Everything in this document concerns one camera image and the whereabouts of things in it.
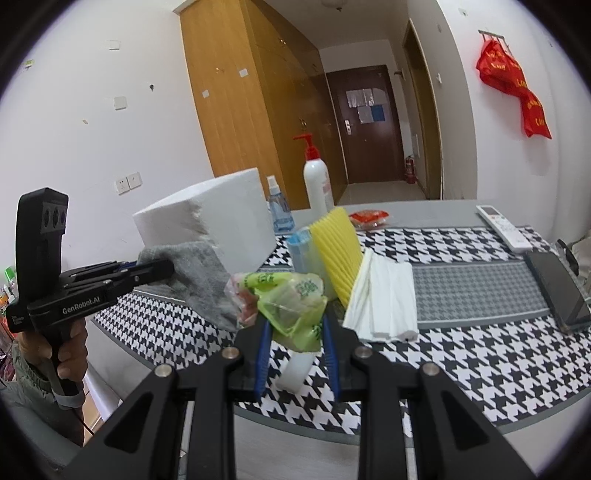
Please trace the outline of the person's left hand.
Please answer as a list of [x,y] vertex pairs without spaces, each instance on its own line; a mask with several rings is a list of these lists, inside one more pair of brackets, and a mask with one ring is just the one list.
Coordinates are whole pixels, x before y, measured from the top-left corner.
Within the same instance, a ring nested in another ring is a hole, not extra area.
[[[86,321],[79,319],[72,323],[69,339],[61,345],[55,367],[57,376],[61,380],[69,380],[80,386],[86,374],[88,363],[86,348]],[[38,370],[45,361],[52,359],[52,347],[38,332],[21,332],[16,336],[20,352],[27,363]]]

